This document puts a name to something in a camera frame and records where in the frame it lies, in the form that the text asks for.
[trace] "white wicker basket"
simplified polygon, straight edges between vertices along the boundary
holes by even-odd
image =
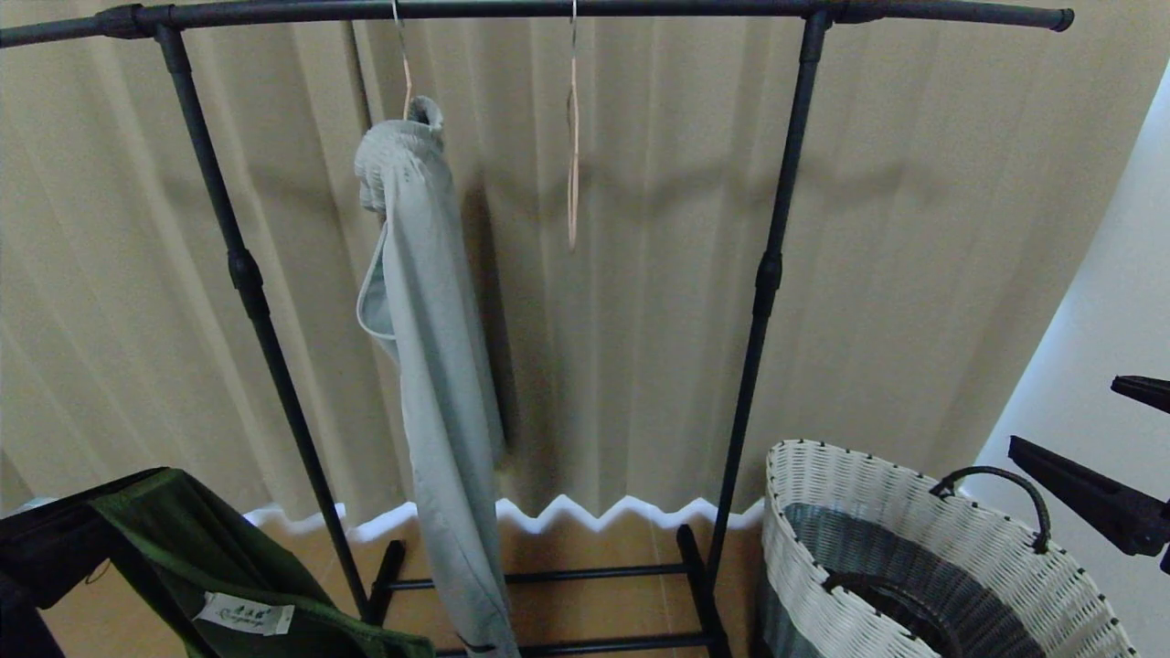
[[[1047,541],[1034,489],[1040,536],[931,493],[937,480],[823,443],[778,444],[768,479],[757,646],[776,658],[940,656],[853,591],[826,591],[831,573],[899,583],[954,631],[964,658],[1137,656],[1093,580]]]

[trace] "black metal clothes rack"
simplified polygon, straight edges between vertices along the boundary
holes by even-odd
[[[434,587],[431,581],[399,581],[398,573],[405,547],[394,541],[386,548],[378,576],[366,594],[358,575],[353,554],[346,543],[340,520],[333,507],[321,458],[314,446],[309,425],[289,375],[281,344],[273,325],[263,279],[256,261],[243,244],[215,158],[199,95],[192,78],[191,61],[183,41],[183,30],[236,25],[309,22],[335,20],[385,20],[394,15],[392,0],[257,0],[250,2],[209,2],[202,5],[161,5],[144,7],[124,5],[88,18],[51,21],[0,29],[0,48],[109,36],[115,39],[154,39],[174,82],[179,107],[191,136],[199,169],[207,186],[215,218],[227,246],[228,272],[263,350],[264,359],[288,418],[301,461],[309,477],[317,503],[325,520],[330,540],[337,551],[345,580],[362,618],[381,625],[394,591]],[[789,117],[784,156],[776,201],[764,255],[756,273],[751,329],[744,357],[735,419],[728,445],[718,512],[711,546],[704,562],[690,528],[679,528],[676,540],[681,561],[669,564],[613,567],[515,574],[507,576],[512,584],[549,581],[615,578],[682,574],[687,576],[700,622],[698,632],[679,632],[639,637],[562,642],[522,646],[525,658],[567,656],[615,651],[639,651],[679,646],[706,646],[711,658],[730,658],[727,633],[715,605],[715,582],[723,541],[727,536],[736,475],[748,431],[748,416],[759,372],[768,320],[780,285],[782,246],[787,226],[789,206],[796,186],[797,166],[804,142],[808,109],[812,102],[817,63],[825,43],[825,33],[834,23],[861,23],[883,18],[927,19],[978,23],[1041,27],[1064,32],[1073,22],[1072,9],[1044,9],[970,2],[966,0],[398,0],[402,19],[450,18],[569,18],[579,16],[799,16],[805,21],[800,62]],[[461,656],[463,650],[443,650],[439,656]]]

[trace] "light under curtain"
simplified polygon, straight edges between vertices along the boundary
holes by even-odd
[[[116,2],[6,1],[4,25]],[[881,21],[827,39],[741,471],[824,439],[935,474],[976,455],[1104,212],[1170,6],[1073,2],[1058,37]],[[407,21],[446,115],[511,455],[501,494],[600,514],[716,498],[799,20]],[[406,500],[397,373],[355,299],[378,235],[353,152],[402,107],[392,22],[192,30],[245,238],[347,523]],[[248,34],[245,40],[241,35]],[[154,465],[316,512],[150,41],[4,54],[4,503]]]

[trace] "light gray sweatpants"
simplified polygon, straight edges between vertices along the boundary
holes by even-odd
[[[473,656],[518,658],[495,513],[503,431],[441,131],[439,107],[417,97],[408,121],[358,146],[362,205],[386,215],[358,321],[398,363],[435,589]]]

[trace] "wire hanger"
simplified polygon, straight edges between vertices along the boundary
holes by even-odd
[[[399,50],[402,52],[402,73],[406,75],[406,100],[402,101],[402,119],[411,112],[411,95],[414,91],[414,81],[411,78],[411,60],[406,57],[406,33],[402,30],[402,21],[398,18],[398,0],[391,0],[394,8],[394,27],[398,28]]]
[[[580,107],[577,103],[577,0],[573,0],[572,60],[569,64],[569,135],[572,144],[572,156],[569,160],[569,251],[577,247],[577,207],[580,192]]]

